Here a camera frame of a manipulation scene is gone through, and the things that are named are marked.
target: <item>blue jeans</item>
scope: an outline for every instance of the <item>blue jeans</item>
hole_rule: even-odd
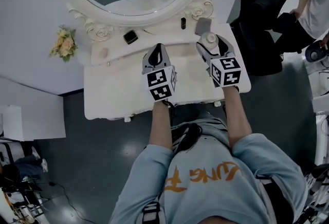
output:
[[[30,155],[16,160],[14,164],[20,173],[21,180],[23,180],[26,176],[38,177],[43,173],[41,162],[41,159],[37,160],[34,155]]]

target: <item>black pants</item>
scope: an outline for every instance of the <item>black pants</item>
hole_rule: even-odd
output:
[[[276,50],[282,54],[284,52],[297,52],[315,41],[300,25],[299,21],[283,33],[276,42]]]

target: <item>shoe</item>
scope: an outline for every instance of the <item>shoe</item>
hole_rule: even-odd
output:
[[[42,159],[41,166],[42,166],[43,172],[45,172],[45,173],[48,172],[48,165],[47,165],[46,159]]]
[[[41,159],[41,157],[39,156],[39,154],[37,153],[37,151],[35,150],[35,148],[33,146],[32,146],[32,154],[34,155],[36,160]]]

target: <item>white vanity table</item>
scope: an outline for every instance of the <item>white vanity table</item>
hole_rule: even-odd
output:
[[[240,92],[251,89],[240,50],[228,24],[218,24],[213,13],[212,0],[169,0],[147,12],[135,6],[143,2],[121,0],[102,6],[94,0],[68,0],[69,12],[82,18],[86,32],[93,41],[90,65],[84,68],[85,116],[88,119],[126,118],[152,109],[153,100],[142,86],[142,59],[147,49],[157,43],[166,46],[171,64],[177,72],[174,104],[216,102],[224,98],[221,88],[215,88],[206,69],[208,65],[196,50],[199,36],[194,34],[200,17],[212,19],[211,31],[225,38],[234,48],[242,68]],[[152,0],[144,0],[150,8]],[[127,7],[128,12],[118,12]],[[180,19],[187,20],[181,29]],[[123,35],[130,30],[138,40],[127,44]]]

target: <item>carved floral ornament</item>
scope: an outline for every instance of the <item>carved floral ornament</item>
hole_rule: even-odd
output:
[[[100,23],[93,18],[90,18],[86,14],[81,13],[75,9],[71,4],[67,5],[67,9],[70,13],[75,15],[75,19],[82,18],[84,27],[88,36],[94,42],[103,42],[108,40],[111,35],[116,32],[126,31],[128,27],[108,25]],[[176,16],[190,17],[193,20],[198,20],[200,17],[213,17],[213,4],[212,0],[193,0],[188,4],[181,12],[177,13]]]

